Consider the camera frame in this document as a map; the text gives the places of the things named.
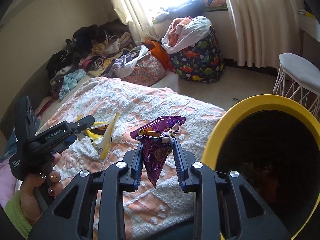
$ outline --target orange bag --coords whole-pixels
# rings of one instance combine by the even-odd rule
[[[174,71],[169,56],[156,41],[146,41],[144,45],[151,51],[151,53],[161,62],[164,69],[170,69]]]

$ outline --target white curtain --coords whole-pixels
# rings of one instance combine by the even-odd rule
[[[158,40],[151,19],[147,17],[138,0],[111,0],[119,19],[129,25],[133,40],[139,44],[146,40]]]
[[[237,38],[239,66],[279,68],[279,55],[300,51],[295,0],[226,0]]]

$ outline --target floor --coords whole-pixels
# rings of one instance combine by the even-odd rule
[[[221,79],[215,84],[185,81],[169,72],[154,88],[169,87],[173,91],[189,96],[225,110],[230,109],[239,100],[255,95],[272,94],[276,78],[240,68],[225,67]]]

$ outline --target crumpled wrapper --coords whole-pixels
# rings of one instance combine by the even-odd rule
[[[186,118],[181,116],[161,116],[130,133],[133,139],[142,143],[143,163],[155,188],[167,156],[173,149],[173,139],[185,121]]]
[[[95,122],[88,129],[77,134],[77,139],[80,141],[85,136],[89,136],[92,146],[104,160],[109,152],[112,135],[115,130],[116,123],[119,119],[119,113],[115,113],[107,122]],[[77,120],[80,120],[83,115],[79,115]]]

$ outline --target dinosaur print bag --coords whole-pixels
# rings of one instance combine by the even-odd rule
[[[224,61],[214,28],[204,39],[177,53],[169,54],[175,72],[185,80],[218,82]]]

